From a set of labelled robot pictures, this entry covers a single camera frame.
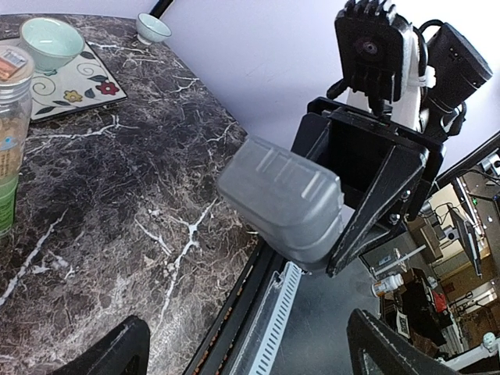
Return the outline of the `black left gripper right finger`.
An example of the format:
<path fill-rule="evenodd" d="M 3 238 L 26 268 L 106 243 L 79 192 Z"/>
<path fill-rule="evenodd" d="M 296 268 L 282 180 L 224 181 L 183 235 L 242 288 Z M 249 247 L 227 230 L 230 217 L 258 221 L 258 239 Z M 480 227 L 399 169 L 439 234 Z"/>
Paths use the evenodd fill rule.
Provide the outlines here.
<path fill-rule="evenodd" d="M 348 319 L 348 346 L 354 374 L 456 374 L 415 349 L 366 310 Z"/>

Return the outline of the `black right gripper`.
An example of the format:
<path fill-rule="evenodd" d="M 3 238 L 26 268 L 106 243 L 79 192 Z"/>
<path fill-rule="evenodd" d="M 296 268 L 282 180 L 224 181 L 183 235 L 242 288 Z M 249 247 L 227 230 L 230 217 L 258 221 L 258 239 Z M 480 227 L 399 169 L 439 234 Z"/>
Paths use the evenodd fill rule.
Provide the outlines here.
<path fill-rule="evenodd" d="M 380 246 L 402 216 L 417 216 L 445 156 L 432 137 L 324 97 L 307 105 L 291 151 L 339 176 L 355 209 L 332 248 L 329 277 Z"/>

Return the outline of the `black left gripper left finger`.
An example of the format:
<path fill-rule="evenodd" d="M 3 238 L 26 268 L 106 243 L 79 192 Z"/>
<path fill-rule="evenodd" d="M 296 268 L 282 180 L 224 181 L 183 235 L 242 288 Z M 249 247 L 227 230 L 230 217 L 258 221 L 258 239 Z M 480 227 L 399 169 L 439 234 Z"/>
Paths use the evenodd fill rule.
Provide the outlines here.
<path fill-rule="evenodd" d="M 86 352 L 52 374 L 146 374 L 149 349 L 148 324 L 138 316 L 128 316 Z"/>

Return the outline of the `clear pill bottle green label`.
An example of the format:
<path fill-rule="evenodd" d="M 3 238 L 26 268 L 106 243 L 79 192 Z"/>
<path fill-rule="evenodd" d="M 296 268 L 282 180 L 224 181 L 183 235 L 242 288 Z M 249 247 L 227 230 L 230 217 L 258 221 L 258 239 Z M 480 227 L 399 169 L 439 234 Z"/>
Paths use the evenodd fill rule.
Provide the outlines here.
<path fill-rule="evenodd" d="M 13 227 L 20 168 L 32 111 L 34 61 L 15 45 L 1 45 L 1 236 Z"/>

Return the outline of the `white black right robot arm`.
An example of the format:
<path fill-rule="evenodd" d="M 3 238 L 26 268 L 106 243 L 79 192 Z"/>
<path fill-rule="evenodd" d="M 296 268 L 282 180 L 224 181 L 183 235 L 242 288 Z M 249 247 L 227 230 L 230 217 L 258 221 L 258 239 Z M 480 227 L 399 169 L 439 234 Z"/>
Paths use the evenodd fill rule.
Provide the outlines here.
<path fill-rule="evenodd" d="M 293 151 L 334 176 L 316 203 L 319 239 L 290 255 L 306 271 L 338 275 L 399 235 L 428 199 L 466 100 L 492 76 L 452 25 L 430 39 L 393 9 L 349 2 L 335 21 L 342 77 L 308 104 Z"/>

